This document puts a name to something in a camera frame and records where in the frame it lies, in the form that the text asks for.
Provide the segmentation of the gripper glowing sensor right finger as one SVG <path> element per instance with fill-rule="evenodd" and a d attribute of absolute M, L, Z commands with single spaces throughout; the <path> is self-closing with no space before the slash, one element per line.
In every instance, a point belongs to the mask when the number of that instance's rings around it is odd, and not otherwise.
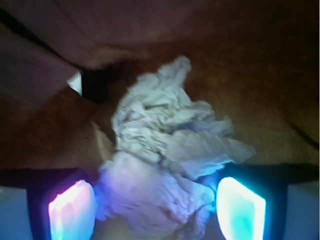
<path fill-rule="evenodd" d="M 216 211 L 227 240 L 318 240 L 320 170 L 310 163 L 229 164 Z"/>

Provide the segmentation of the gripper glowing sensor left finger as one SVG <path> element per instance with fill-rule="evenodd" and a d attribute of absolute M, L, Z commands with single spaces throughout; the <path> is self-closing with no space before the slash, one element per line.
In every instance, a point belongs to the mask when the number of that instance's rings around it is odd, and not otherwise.
<path fill-rule="evenodd" d="M 2 240 L 89 240 L 96 198 L 80 168 L 2 169 Z"/>

